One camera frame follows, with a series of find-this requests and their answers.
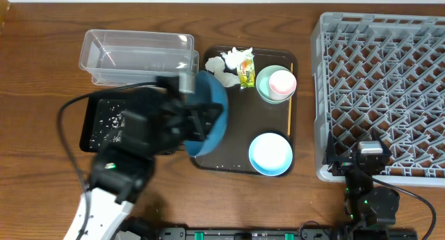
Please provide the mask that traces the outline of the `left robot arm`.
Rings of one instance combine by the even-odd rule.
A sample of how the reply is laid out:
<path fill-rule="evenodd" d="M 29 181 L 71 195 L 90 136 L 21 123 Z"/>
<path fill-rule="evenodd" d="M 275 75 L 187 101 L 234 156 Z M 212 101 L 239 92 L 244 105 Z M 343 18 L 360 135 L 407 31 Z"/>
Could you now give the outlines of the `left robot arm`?
<path fill-rule="evenodd" d="M 195 141 L 213 150 L 225 133 L 228 98 L 212 74 L 200 72 L 196 91 L 182 98 L 167 79 L 119 87 L 127 96 L 124 126 L 102 143 L 84 177 L 71 150 L 67 156 L 79 177 L 83 194 L 66 239 L 114 239 L 138 196 L 152 178 L 155 156 Z"/>

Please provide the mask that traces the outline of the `pink cup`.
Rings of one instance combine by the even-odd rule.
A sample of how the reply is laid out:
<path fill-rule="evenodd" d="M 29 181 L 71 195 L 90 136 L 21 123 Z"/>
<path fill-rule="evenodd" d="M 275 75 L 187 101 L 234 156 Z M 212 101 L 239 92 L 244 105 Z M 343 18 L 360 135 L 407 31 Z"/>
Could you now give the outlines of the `pink cup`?
<path fill-rule="evenodd" d="M 297 81 L 287 70 L 278 70 L 271 74 L 269 81 L 269 96 L 274 101 L 281 101 L 292 95 L 296 90 Z"/>

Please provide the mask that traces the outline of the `pile of rice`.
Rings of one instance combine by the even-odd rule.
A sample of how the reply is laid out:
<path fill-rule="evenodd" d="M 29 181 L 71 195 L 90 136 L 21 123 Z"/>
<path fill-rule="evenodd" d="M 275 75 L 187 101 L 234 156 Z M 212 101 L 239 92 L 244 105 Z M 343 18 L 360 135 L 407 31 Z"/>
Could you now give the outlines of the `pile of rice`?
<path fill-rule="evenodd" d="M 123 99 L 101 99 L 98 102 L 90 137 L 90 149 L 98 149 L 102 142 L 111 139 L 120 141 L 120 128 L 124 126 L 127 109 Z"/>

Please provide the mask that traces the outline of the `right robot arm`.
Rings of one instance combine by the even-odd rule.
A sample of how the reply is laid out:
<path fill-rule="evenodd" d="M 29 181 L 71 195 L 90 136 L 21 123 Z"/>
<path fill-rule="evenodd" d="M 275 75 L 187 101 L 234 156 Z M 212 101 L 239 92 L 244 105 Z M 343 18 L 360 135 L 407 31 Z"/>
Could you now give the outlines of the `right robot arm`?
<path fill-rule="evenodd" d="M 388 227 L 396 222 L 400 195 L 386 186 L 375 187 L 373 177 L 386 167 L 391 151 L 376 134 L 342 156 L 334 144 L 330 134 L 323 163 L 332 175 L 345 177 L 344 210 L 351 222 L 333 230 L 332 238 L 388 239 Z"/>

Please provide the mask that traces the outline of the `dark blue plate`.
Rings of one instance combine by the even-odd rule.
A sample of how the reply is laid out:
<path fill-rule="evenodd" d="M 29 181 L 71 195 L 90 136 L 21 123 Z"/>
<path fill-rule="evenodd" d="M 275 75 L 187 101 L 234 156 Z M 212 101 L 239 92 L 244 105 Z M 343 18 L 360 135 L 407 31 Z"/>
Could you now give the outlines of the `dark blue plate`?
<path fill-rule="evenodd" d="M 223 107 L 205 141 L 184 141 L 187 153 L 191 157 L 200 157 L 212 152 L 223 139 L 228 121 L 228 96 L 226 88 L 207 71 L 198 72 L 195 78 L 195 93 L 186 98 L 187 104 L 218 103 Z"/>

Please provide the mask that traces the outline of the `white light-blue small bowl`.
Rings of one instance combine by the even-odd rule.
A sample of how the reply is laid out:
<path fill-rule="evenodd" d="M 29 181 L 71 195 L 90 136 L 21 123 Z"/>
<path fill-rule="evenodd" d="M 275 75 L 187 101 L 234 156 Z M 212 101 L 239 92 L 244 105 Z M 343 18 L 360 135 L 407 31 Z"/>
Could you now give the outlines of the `white light-blue small bowl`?
<path fill-rule="evenodd" d="M 250 144 L 248 158 L 260 174 L 274 177 L 283 175 L 293 161 L 293 150 L 280 134 L 268 132 L 258 135 Z"/>

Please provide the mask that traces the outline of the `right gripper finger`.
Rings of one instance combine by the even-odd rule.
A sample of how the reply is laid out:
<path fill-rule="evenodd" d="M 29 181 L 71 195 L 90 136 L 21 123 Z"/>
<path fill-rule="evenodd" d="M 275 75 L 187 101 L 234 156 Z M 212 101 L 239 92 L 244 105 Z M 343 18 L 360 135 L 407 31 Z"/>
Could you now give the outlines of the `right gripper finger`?
<path fill-rule="evenodd" d="M 380 147 L 382 148 L 382 153 L 391 153 L 391 150 L 383 143 L 383 141 L 380 138 L 379 133 L 375 129 L 373 129 L 371 132 L 371 138 L 374 141 L 379 142 Z"/>
<path fill-rule="evenodd" d="M 334 163 L 337 158 L 337 153 L 334 146 L 334 138 L 330 131 L 327 138 L 327 146 L 325 149 L 325 155 L 323 157 L 323 163 Z"/>

